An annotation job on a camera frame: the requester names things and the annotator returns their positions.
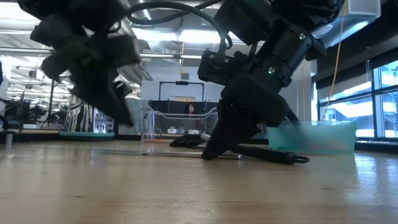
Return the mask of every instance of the teal plastic bin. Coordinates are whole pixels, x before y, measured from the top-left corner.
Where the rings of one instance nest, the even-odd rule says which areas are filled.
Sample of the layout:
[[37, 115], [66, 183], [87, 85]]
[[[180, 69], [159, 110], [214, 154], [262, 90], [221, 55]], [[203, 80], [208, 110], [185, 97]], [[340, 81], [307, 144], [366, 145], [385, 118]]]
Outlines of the teal plastic bin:
[[300, 154], [353, 153], [356, 122], [284, 121], [278, 128], [268, 128], [269, 147]]

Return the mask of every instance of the window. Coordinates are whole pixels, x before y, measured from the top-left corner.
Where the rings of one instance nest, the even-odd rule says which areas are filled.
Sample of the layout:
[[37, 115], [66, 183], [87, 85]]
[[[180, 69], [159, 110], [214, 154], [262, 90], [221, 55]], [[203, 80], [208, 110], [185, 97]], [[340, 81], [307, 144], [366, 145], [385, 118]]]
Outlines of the window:
[[398, 85], [398, 61], [373, 70], [375, 89]]
[[[330, 97], [330, 101], [333, 100], [338, 100], [347, 96], [354, 96], [360, 93], [367, 93], [372, 90], [372, 82], [366, 82], [357, 86], [354, 86], [352, 88], [349, 88], [347, 90], [342, 91], [341, 93], [334, 94]], [[321, 100], [321, 103], [325, 103], [329, 100], [329, 97], [326, 97]]]
[[332, 103], [326, 113], [325, 108], [320, 108], [320, 115], [325, 115], [325, 121], [355, 121], [358, 125], [357, 137], [374, 137], [373, 102], [370, 96]]
[[357, 137], [398, 141], [398, 61], [367, 69], [364, 75], [337, 83], [336, 94], [328, 101], [330, 90], [327, 86], [318, 91], [320, 120], [355, 121]]
[[379, 132], [385, 138], [398, 138], [398, 91], [376, 96], [380, 102], [381, 110], [377, 115]]

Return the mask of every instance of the black cable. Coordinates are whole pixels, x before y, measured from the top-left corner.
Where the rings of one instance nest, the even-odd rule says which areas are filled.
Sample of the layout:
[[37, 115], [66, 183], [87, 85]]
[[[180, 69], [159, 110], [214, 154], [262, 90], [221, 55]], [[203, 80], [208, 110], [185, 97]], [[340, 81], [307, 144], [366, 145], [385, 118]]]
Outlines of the black cable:
[[[202, 4], [199, 4], [199, 5], [195, 6], [194, 8], [197, 8], [197, 9], [204, 9], [204, 8], [207, 8], [207, 7], [209, 7], [209, 6], [212, 6], [212, 5], [216, 4], [216, 3], [219, 3], [219, 2], [221, 2], [221, 1], [222, 1], [222, 0], [209, 0], [209, 1], [206, 1], [206, 2], [204, 2], [204, 3], [202, 3]], [[139, 3], [139, 4], [136, 4], [135, 6], [138, 6], [138, 5], [141, 5], [141, 4], [145, 4], [145, 3], [147, 3], [147, 2]], [[151, 26], [151, 25], [156, 25], [156, 24], [161, 24], [161, 23], [164, 23], [164, 22], [172, 21], [172, 20], [174, 20], [174, 19], [178, 19], [179, 17], [186, 16], [186, 15], [190, 14], [191, 12], [188, 12], [188, 11], [185, 11], [185, 12], [178, 12], [178, 13], [175, 13], [175, 14], [172, 14], [172, 15], [169, 15], [169, 16], [165, 16], [165, 17], [160, 18], [160, 19], [151, 19], [151, 20], [148, 20], [148, 19], [138, 19], [138, 18], [136, 18], [136, 17], [133, 17], [133, 16], [131, 15], [132, 13], [129, 13], [129, 14], [127, 15], [127, 18], [128, 18], [131, 22], [133, 22], [133, 23], [135, 23], [135, 24], [138, 24], [138, 25]]]
[[[167, 1], [144, 2], [144, 3], [136, 4], [135, 6], [130, 7], [130, 9], [127, 11], [127, 18], [131, 22], [136, 23], [137, 18], [134, 18], [132, 16], [133, 13], [141, 11], [141, 10], [145, 10], [145, 9], [155, 9], [155, 8], [161, 8], [161, 7], [169, 8], [169, 9], [178, 9], [178, 10], [181, 10], [181, 11], [185, 11], [182, 14], [182, 16], [184, 16], [186, 14], [189, 14], [189, 13], [192, 13], [192, 14], [197, 15], [197, 16], [201, 17], [202, 19], [205, 19], [206, 21], [208, 21], [217, 30], [218, 34], [220, 35], [220, 47], [218, 49], [218, 53], [220, 53], [220, 54], [224, 54], [225, 53], [225, 50], [226, 50], [226, 43], [225, 43], [226, 35], [225, 35], [224, 31], [222, 30], [220, 25], [211, 16], [209, 16], [208, 14], [202, 12], [197, 7], [191, 7], [191, 6], [188, 6], [186, 4], [182, 4], [182, 3], [178, 3], [178, 2], [167, 2]], [[174, 17], [177, 14], [171, 15], [169, 17], [171, 18], [173, 16], [172, 19], [176, 19]], [[164, 21], [167, 22], [168, 20], [165, 20], [165, 18], [146, 21], [146, 22], [150, 22], [150, 23], [147, 23], [146, 25], [153, 25], [153, 24], [156, 24], [156, 23], [164, 22]]]

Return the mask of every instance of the cable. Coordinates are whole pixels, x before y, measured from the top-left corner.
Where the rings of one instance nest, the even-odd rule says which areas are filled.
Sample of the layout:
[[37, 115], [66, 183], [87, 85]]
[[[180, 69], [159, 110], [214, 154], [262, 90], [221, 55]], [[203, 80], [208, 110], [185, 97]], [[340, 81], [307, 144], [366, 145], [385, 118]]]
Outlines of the cable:
[[[36, 66], [35, 66], [35, 73], [37, 73], [37, 69], [39, 68], [39, 63], [40, 63], [40, 60], [42, 59], [42, 56], [43, 56], [43, 54], [40, 54], [39, 56], [38, 56], [38, 59], [37, 59], [37, 63], [36, 63]], [[27, 83], [27, 85], [30, 85], [30, 83], [31, 83], [31, 81], [32, 81], [32, 79], [33, 79], [33, 75], [31, 76], [31, 78], [29, 79], [29, 82]], [[22, 92], [22, 96], [24, 96], [25, 95], [25, 91], [26, 91], [26, 86], [25, 86], [25, 88], [24, 88], [24, 91]]]
[[[212, 6], [212, 5], [214, 5], [216, 3], [219, 3], [221, 1], [222, 0], [209, 0], [209, 1], [206, 1], [206, 2], [204, 2], [202, 4], [197, 5], [195, 7], [191, 7], [191, 6], [182, 4], [182, 3], [167, 2], [167, 1], [164, 1], [164, 2], [144, 2], [144, 3], [139, 3], [139, 4], [136, 4], [136, 5], [132, 6], [128, 10], [128, 14], [127, 14], [126, 17], [134, 24], [138, 24], [138, 25], [142, 25], [142, 26], [153, 26], [153, 25], [156, 25], [156, 24], [161, 24], [161, 23], [164, 23], [164, 22], [172, 21], [174, 19], [178, 19], [179, 17], [182, 18], [183, 16], [186, 16], [186, 15], [188, 15], [190, 13], [196, 14], [196, 13], [193, 13], [192, 10], [199, 9], [199, 11], [200, 11], [200, 9], [204, 9], [206, 7]], [[178, 12], [178, 13], [175, 13], [175, 14], [172, 14], [172, 15], [169, 15], [169, 16], [165, 16], [165, 17], [160, 18], [160, 19], [138, 19], [138, 18], [132, 16], [132, 14], [137, 12], [137, 11], [146, 10], [146, 9], [155, 9], [155, 8], [160, 8], [160, 7], [169, 7], [172, 4], [173, 5], [176, 5], [176, 4], [183, 5], [185, 7], [185, 9], [178, 9], [178, 10], [181, 10], [183, 12]], [[210, 22], [211, 25], [214, 26], [214, 24], [212, 24], [209, 19], [205, 19], [205, 20], [207, 20], [208, 22]], [[226, 49], [232, 48], [232, 46], [233, 46], [232, 38], [228, 34], [225, 34], [225, 38], [228, 41], [228, 47]]]
[[333, 81], [332, 81], [332, 83], [331, 83], [330, 94], [329, 94], [329, 98], [328, 98], [328, 103], [326, 104], [326, 107], [325, 107], [325, 112], [324, 112], [324, 114], [323, 114], [323, 120], [325, 120], [325, 118], [326, 118], [326, 112], [327, 112], [328, 107], [329, 107], [331, 94], [333, 93], [333, 89], [334, 89], [334, 87], [335, 87], [335, 82], [336, 82], [336, 77], [337, 77], [338, 60], [339, 60], [339, 57], [340, 57], [341, 39], [343, 38], [344, 18], [345, 18], [345, 15], [346, 15], [346, 13], [347, 13], [347, 8], [348, 8], [348, 6], [345, 6], [345, 8], [344, 8], [344, 13], [343, 13], [343, 18], [341, 19], [340, 40], [339, 40], [338, 46], [337, 46], [337, 56], [336, 56], [335, 74], [334, 74], [334, 76], [333, 76]]
[[[212, 6], [212, 5], [214, 5], [214, 4], [217, 4], [217, 3], [221, 2], [221, 1], [222, 1], [222, 0], [209, 0], [209, 1], [205, 1], [204, 3], [199, 4], [199, 5], [195, 6], [194, 8], [196, 8], [196, 9], [204, 9], [204, 8], [207, 8], [207, 7]], [[136, 4], [136, 5], [132, 6], [131, 8], [134, 8], [134, 7], [136, 7], [136, 6], [140, 6], [140, 5], [145, 4], [145, 3], [148, 3], [148, 2]], [[136, 18], [136, 17], [133, 17], [133, 16], [131, 15], [132, 13], [129, 13], [129, 14], [127, 15], [127, 18], [128, 18], [131, 22], [133, 22], [133, 23], [135, 23], [135, 24], [138, 24], [138, 25], [151, 26], [151, 25], [156, 25], [156, 24], [161, 24], [161, 23], [164, 23], [164, 22], [172, 21], [172, 20], [174, 20], [174, 19], [178, 19], [179, 17], [186, 16], [186, 15], [190, 14], [191, 12], [188, 12], [188, 11], [185, 11], [185, 12], [178, 12], [178, 13], [175, 13], [175, 14], [172, 14], [172, 15], [169, 15], [169, 16], [165, 16], [165, 17], [160, 18], [160, 19], [151, 19], [151, 20], [147, 20], [147, 19], [138, 19], [138, 18]]]
[[[133, 13], [141, 11], [141, 10], [145, 10], [145, 9], [155, 9], [155, 8], [160, 8], [160, 7], [169, 8], [169, 9], [178, 9], [181, 11], [190, 12], [190, 13], [197, 15], [197, 16], [201, 17], [202, 19], [205, 19], [206, 21], [208, 21], [217, 30], [218, 34], [220, 35], [220, 46], [219, 46], [218, 53], [225, 54], [225, 50], [227, 48], [226, 48], [226, 43], [225, 43], [226, 35], [225, 35], [224, 31], [222, 30], [220, 25], [211, 16], [202, 12], [197, 7], [191, 7], [186, 4], [182, 4], [182, 3], [178, 3], [178, 2], [167, 2], [167, 1], [144, 2], [144, 3], [136, 4], [135, 6], [130, 7], [130, 9], [127, 11], [127, 18], [131, 22], [136, 23], [137, 19], [132, 16]], [[147, 25], [151, 25], [151, 24], [159, 23], [159, 20], [155, 19], [155, 20], [150, 20], [150, 21], [146, 21], [146, 22], [150, 22]]]

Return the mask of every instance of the ceiling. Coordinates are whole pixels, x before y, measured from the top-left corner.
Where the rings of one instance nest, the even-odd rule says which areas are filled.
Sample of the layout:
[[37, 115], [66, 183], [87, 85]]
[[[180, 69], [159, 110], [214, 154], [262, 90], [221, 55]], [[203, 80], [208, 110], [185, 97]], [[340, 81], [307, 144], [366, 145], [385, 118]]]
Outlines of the ceiling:
[[[30, 32], [33, 30], [34, 26], [39, 23], [39, 21], [23, 12], [19, 9], [16, 3], [1, 2], [0, 0], [0, 47], [12, 47], [12, 48], [25, 48], [25, 49], [44, 49], [45, 47], [31, 41], [29, 39]], [[126, 5], [132, 5], [142, 0], [120, 0]], [[189, 1], [180, 0], [177, 2], [182, 2], [191, 6], [196, 6], [202, 1]], [[220, 4], [214, 5], [204, 9], [204, 11], [214, 16], [220, 7]], [[174, 10], [169, 9], [157, 9], [150, 11], [143, 11], [135, 14], [136, 17], [156, 19], [164, 17], [175, 13]], [[357, 30], [364, 27], [366, 24], [372, 22], [377, 15], [372, 14], [372, 16], [364, 16], [365, 13], [358, 15], [348, 12], [345, 17], [345, 31], [343, 32], [343, 37], [347, 37]], [[327, 34], [322, 34], [326, 32], [325, 30], [319, 30], [318, 34], [320, 37], [324, 37], [328, 45], [336, 44], [336, 38], [340, 35], [340, 22], [338, 19], [335, 23], [330, 24], [327, 27], [329, 32]], [[142, 53], [152, 53], [152, 54], [184, 54], [184, 55], [197, 55], [201, 56], [205, 49], [210, 49], [216, 51], [218, 49], [218, 42], [220, 41], [218, 34], [213, 30], [210, 24], [199, 17], [194, 15], [187, 15], [183, 18], [183, 23], [180, 19], [174, 21], [166, 22], [152, 27], [142, 27], [131, 24], [127, 20], [123, 20], [122, 31], [125, 34], [136, 35], [139, 41], [140, 52]], [[235, 51], [241, 51], [244, 54], [249, 53], [249, 47], [242, 43], [236, 36], [231, 34], [233, 39], [233, 48], [228, 50], [227, 54], [232, 55]], [[32, 98], [38, 99], [40, 94], [44, 98], [49, 94], [51, 88], [51, 80], [47, 78], [40, 69], [37, 72], [36, 78], [31, 78], [29, 76], [29, 71], [35, 68], [40, 68], [40, 63], [43, 60], [39, 54], [36, 55], [24, 55], [24, 54], [3, 54], [3, 58], [7, 57], [8, 62], [12, 64], [12, 72], [10, 77], [10, 88], [8, 97], [17, 98], [18, 94], [23, 91], [25, 95], [32, 95]], [[141, 84], [142, 80], [153, 79], [146, 70], [150, 67], [159, 68], [169, 68], [169, 67], [197, 67], [200, 63], [197, 59], [185, 59], [185, 60], [175, 60], [175, 59], [161, 59], [161, 58], [144, 58], [144, 63], [141, 67], [125, 67], [119, 72], [121, 73], [121, 79], [128, 81], [132, 86], [135, 87], [135, 92], [133, 97], [139, 97], [141, 94], [138, 86]], [[30, 90], [26, 90], [26, 84], [32, 84]], [[64, 83], [58, 84], [54, 93], [59, 96], [62, 100], [68, 96], [68, 87], [70, 82], [65, 79]]]

